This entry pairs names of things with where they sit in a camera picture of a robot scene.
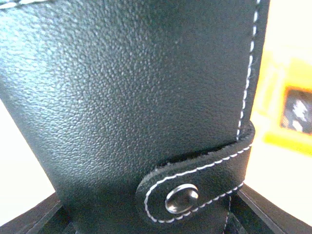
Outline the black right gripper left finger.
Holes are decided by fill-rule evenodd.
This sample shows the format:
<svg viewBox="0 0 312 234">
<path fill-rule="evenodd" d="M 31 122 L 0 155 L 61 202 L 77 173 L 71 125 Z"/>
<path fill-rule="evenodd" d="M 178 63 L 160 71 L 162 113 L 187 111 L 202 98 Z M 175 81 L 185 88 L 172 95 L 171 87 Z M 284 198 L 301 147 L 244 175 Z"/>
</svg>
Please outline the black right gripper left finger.
<svg viewBox="0 0 312 234">
<path fill-rule="evenodd" d="M 63 232 L 62 204 L 53 193 L 41 203 L 0 227 L 2 234 L 60 234 Z"/>
</svg>

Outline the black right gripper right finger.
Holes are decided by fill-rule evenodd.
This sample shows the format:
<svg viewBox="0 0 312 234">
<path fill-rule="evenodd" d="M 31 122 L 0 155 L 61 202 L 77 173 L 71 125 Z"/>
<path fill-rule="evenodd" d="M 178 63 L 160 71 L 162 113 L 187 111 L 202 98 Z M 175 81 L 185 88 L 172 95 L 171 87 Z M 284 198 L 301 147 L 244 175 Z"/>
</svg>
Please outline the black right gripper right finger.
<svg viewBox="0 0 312 234">
<path fill-rule="evenodd" d="M 250 234 L 310 234 L 312 227 L 245 185 L 237 194 L 237 219 Z"/>
</svg>

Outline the black leather card holder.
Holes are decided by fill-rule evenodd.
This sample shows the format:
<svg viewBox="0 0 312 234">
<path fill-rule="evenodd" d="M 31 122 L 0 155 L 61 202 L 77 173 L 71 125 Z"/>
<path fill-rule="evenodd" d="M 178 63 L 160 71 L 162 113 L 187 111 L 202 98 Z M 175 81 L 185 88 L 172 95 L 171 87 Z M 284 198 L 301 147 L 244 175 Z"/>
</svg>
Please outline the black leather card holder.
<svg viewBox="0 0 312 234">
<path fill-rule="evenodd" d="M 79 234 L 220 234 L 267 0 L 3 0 L 0 98 Z"/>
</svg>

